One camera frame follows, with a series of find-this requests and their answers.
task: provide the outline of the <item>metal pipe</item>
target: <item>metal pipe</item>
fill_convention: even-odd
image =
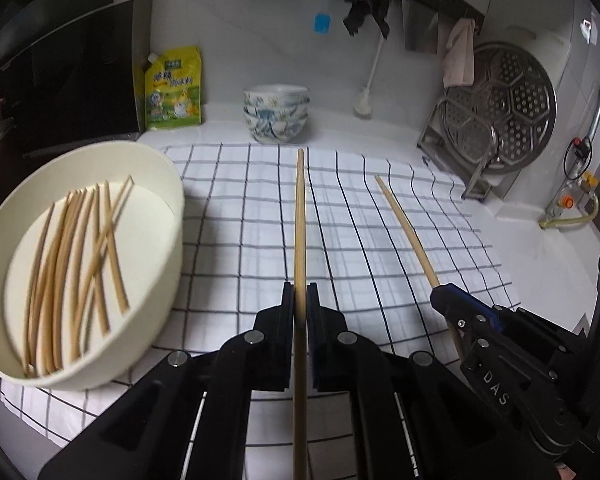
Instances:
[[[580,225],[586,224],[587,222],[591,222],[596,216],[598,216],[598,211],[600,209],[600,204],[598,202],[598,196],[592,192],[589,194],[591,199],[593,200],[593,211],[591,214],[586,216],[578,216],[576,218],[554,218],[549,219],[545,218],[538,222],[538,225],[541,229],[547,229],[549,227],[561,227],[566,225]]]
[[[589,127],[589,131],[585,136],[585,139],[589,139],[593,142],[593,137],[596,136],[596,131],[598,130],[598,126],[600,125],[600,92],[598,93],[598,105],[596,106],[596,113],[593,115],[593,120],[591,121],[591,126]]]

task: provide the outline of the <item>stacked bowl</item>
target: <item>stacked bowl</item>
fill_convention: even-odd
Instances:
[[[244,120],[258,142],[287,142],[306,123],[309,89],[275,84],[254,86],[244,91]]]

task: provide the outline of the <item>bowl rim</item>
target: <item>bowl rim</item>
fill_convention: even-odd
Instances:
[[[161,158],[163,162],[167,163],[168,171],[171,171],[171,173],[175,177],[177,177],[177,179],[180,181],[180,184],[182,185],[180,173],[178,172],[177,168],[175,167],[173,161],[168,156],[166,156],[164,153],[159,152],[158,150],[152,148],[151,146],[149,146],[147,144],[140,144],[139,142],[135,142],[132,140],[108,140],[105,142],[96,142],[94,144],[88,144],[87,146],[81,146],[80,148],[71,150],[70,152],[64,153],[64,154],[58,156],[57,158],[50,160],[44,166],[38,168],[36,171],[34,171],[32,174],[30,174],[25,180],[23,180],[20,184],[18,184],[18,186],[13,191],[11,191],[11,193],[9,193],[8,197],[6,199],[4,199],[2,201],[2,203],[0,204],[0,211],[2,210],[3,207],[5,207],[5,204],[12,198],[12,196],[15,195],[17,192],[19,192],[20,188],[25,186],[30,180],[34,179],[40,173],[45,171],[49,166],[55,164],[58,160],[75,155],[75,153],[77,153],[77,152],[103,149],[103,146],[105,146],[105,145],[108,146],[110,144],[118,144],[118,145],[119,144],[128,144],[129,146],[134,146],[140,150],[145,150],[145,151],[153,153],[154,155],[158,155],[159,158]],[[176,224],[179,221],[180,225],[182,225],[182,217],[183,217],[183,213],[184,213],[184,203],[185,203],[184,189],[182,189],[182,200],[179,203],[178,210],[177,211],[172,210]],[[164,257],[160,262],[160,268],[164,268],[166,266],[171,255],[173,254],[173,250],[174,250],[174,248],[176,248],[175,246],[177,245],[178,240],[180,239],[180,231],[181,230],[182,230],[181,226],[173,229],[173,232],[171,233],[171,240],[168,242],[168,250],[165,251]],[[162,277],[161,274],[157,274],[154,277],[154,279],[150,283],[150,286],[147,287],[146,295],[145,295],[146,298],[149,297],[152,290],[154,290],[154,288],[157,286],[158,280],[160,280],[161,277]],[[120,336],[120,334],[123,333],[127,329],[127,327],[132,323],[132,321],[137,316],[140,315],[140,311],[141,311],[140,308],[130,309],[129,313],[123,317],[122,322],[120,322],[119,325],[117,325],[114,329],[112,329],[110,331],[109,336],[104,339],[104,341],[102,342],[102,344],[100,346],[98,346],[96,349],[93,349],[93,351],[88,352],[86,355],[83,355],[77,361],[75,361],[73,363],[69,362],[69,364],[67,366],[65,366],[64,368],[62,368],[62,370],[53,372],[46,376],[39,376],[39,377],[32,377],[32,378],[14,377],[14,376],[10,376],[9,374],[0,370],[0,378],[6,379],[10,383],[17,384],[19,386],[33,386],[33,387],[53,386],[54,384],[62,383],[66,380],[69,380],[70,378],[74,377],[76,374],[80,373],[80,371],[82,371],[84,368],[93,364],[93,362],[95,360],[101,358],[102,355],[104,354],[105,350],[107,350],[111,345],[113,345],[114,341]],[[13,352],[14,352],[14,354],[17,355],[17,351],[15,348],[13,348]]]
[[[309,89],[306,86],[288,83],[273,83],[245,88],[244,92],[252,94],[307,94],[309,93]]]

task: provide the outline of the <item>white bowl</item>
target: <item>white bowl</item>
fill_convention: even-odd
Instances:
[[[309,102],[309,89],[304,86],[273,84],[259,85],[244,91],[244,104],[279,108],[306,104]]]
[[[62,316],[64,368],[48,376],[26,378],[20,359],[24,304],[32,255],[46,211],[69,190],[105,180],[111,182],[113,201],[128,174],[134,186],[118,219],[115,237],[130,309],[120,314],[107,258],[102,275],[110,332],[100,335],[94,314],[89,347],[70,362],[67,283]],[[59,210],[56,205],[52,218],[56,212],[59,216]],[[182,266],[183,211],[182,182],[173,163],[134,142],[103,142],[80,148],[53,160],[21,183],[0,206],[0,377],[23,386],[81,390],[104,384],[135,363],[160,332],[176,294]],[[54,220],[45,247],[55,231],[53,224]],[[89,229],[83,275],[91,259],[92,244],[88,241],[92,236]]]
[[[249,114],[244,114],[244,120],[255,140],[264,144],[289,142],[300,133],[308,116],[295,121],[267,121]]]
[[[250,116],[266,119],[267,121],[297,121],[306,117],[309,105],[303,104],[279,108],[244,105],[243,111]]]

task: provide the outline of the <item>chopstick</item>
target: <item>chopstick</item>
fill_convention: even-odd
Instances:
[[[78,308],[76,310],[74,324],[72,326],[72,340],[71,340],[71,346],[72,346],[71,359],[72,359],[72,361],[75,361],[78,357],[80,357],[80,345],[78,344],[79,339],[80,339],[80,327],[82,326],[82,318],[84,316],[84,308],[87,303],[87,296],[89,294],[91,280],[93,279],[93,276],[96,272],[97,267],[100,265],[100,261],[101,261],[100,250],[102,248],[102,243],[104,242],[105,238],[107,237],[107,234],[109,233],[110,229],[113,226],[113,216],[115,215],[116,210],[118,209],[118,205],[120,204],[120,201],[122,200],[122,197],[125,194],[126,185],[129,182],[131,182],[131,184],[133,186],[133,181],[131,179],[131,175],[129,175],[125,179],[122,187],[120,188],[120,191],[118,192],[118,196],[116,197],[116,200],[114,201],[113,206],[112,206],[111,210],[109,211],[109,214],[107,214],[105,216],[105,222],[102,227],[102,231],[100,231],[100,235],[98,236],[98,239],[96,240],[96,243],[94,244],[94,247],[93,247],[93,255],[91,257],[89,267],[87,268],[85,283],[82,286],[82,289],[80,290],[80,295],[78,298]]]
[[[439,286],[440,280],[436,276],[436,273],[433,270],[433,267],[431,266],[431,262],[429,261],[429,258],[427,258],[427,254],[425,253],[424,248],[420,243],[420,239],[418,238],[416,231],[413,230],[413,227],[409,222],[407,215],[405,215],[404,211],[400,207],[400,204],[398,204],[398,201],[396,200],[394,194],[384,184],[382,178],[376,175],[376,182],[378,183],[378,186],[380,186],[382,193],[384,194],[385,198],[387,199],[387,202],[391,206],[391,209],[393,210],[396,219],[398,220],[398,222],[400,222],[404,234],[409,239],[409,243],[411,244],[413,251],[418,257],[418,261],[422,266],[422,270],[424,271],[425,276],[429,280],[429,285],[431,285],[432,288]],[[464,351],[462,350],[462,338],[460,336],[460,332],[458,331],[458,327],[449,321],[446,322],[446,326],[449,328],[449,333],[451,334],[451,339],[453,340],[454,346],[456,347],[456,352],[458,352],[458,357],[460,358],[460,360],[462,360],[464,358]]]
[[[111,196],[109,195],[109,183],[104,182],[104,214],[108,215],[111,212]],[[122,282],[122,274],[120,273],[120,263],[118,261],[118,250],[116,248],[116,237],[113,229],[107,235],[107,250],[111,260],[111,275],[113,277],[113,285],[116,289],[116,298],[120,312],[124,314],[129,310],[129,302],[126,298],[125,285]]]
[[[48,261],[45,260],[45,265],[42,270],[42,276],[38,282],[36,289],[36,297],[34,298],[31,308],[30,332],[29,332],[29,353],[31,357],[31,365],[36,371],[38,367],[38,332],[40,331],[40,313],[42,308],[42,300],[46,290],[46,280],[48,276]]]
[[[75,311],[78,308],[78,285],[80,283],[80,270],[82,269],[82,253],[84,252],[84,239],[87,234],[87,225],[89,224],[89,217],[91,216],[93,197],[94,190],[91,190],[89,192],[86,210],[84,212],[84,215],[82,216],[82,222],[80,223],[80,227],[78,228],[78,239],[76,242],[74,256],[74,268],[72,269],[71,296],[69,298],[69,319],[71,320],[70,326],[72,326],[74,323]]]
[[[296,232],[294,239],[294,480],[306,480],[306,213],[304,150],[296,165]]]
[[[95,189],[96,201],[95,207],[93,208],[93,252],[100,252],[96,248],[98,238],[100,237],[100,186],[96,184]],[[102,335],[109,333],[109,317],[107,317],[107,306],[104,300],[104,284],[102,283],[102,262],[103,258],[98,260],[96,266],[95,275],[95,286],[93,291],[93,297],[96,303],[96,310],[98,311],[98,322],[100,323],[100,332]]]
[[[56,263],[56,276],[54,278],[54,309],[53,309],[53,358],[55,370],[62,369],[62,310],[64,308],[64,288],[69,256],[74,244],[75,227],[80,218],[82,204],[86,190],[77,191],[77,196],[72,200],[70,213],[67,218],[67,229],[62,234],[62,241],[58,251],[58,261]]]
[[[54,370],[53,361],[53,310],[54,310],[54,279],[56,275],[56,261],[58,260],[58,251],[60,249],[60,242],[62,235],[64,234],[64,227],[66,224],[66,216],[71,202],[76,200],[75,194],[69,192],[64,205],[62,206],[62,212],[60,213],[60,219],[58,227],[56,228],[56,235],[54,241],[49,249],[49,253],[46,256],[46,282],[45,282],[45,293],[42,304],[42,319],[41,319],[41,333],[40,339],[42,339],[42,366],[41,372],[43,375],[51,373]]]
[[[31,358],[29,351],[29,334],[31,331],[31,309],[33,303],[35,303],[36,293],[38,287],[41,286],[39,283],[40,278],[40,262],[42,261],[42,251],[45,248],[46,233],[49,230],[49,224],[51,217],[54,213],[55,202],[51,203],[48,211],[46,212],[45,224],[42,227],[40,238],[38,239],[38,246],[36,248],[36,255],[33,258],[33,266],[31,267],[31,276],[29,278],[29,289],[27,290],[27,303],[25,304],[25,318],[24,318],[24,330],[22,331],[22,368],[25,377],[29,376],[29,365],[32,365],[35,369],[36,362]]]

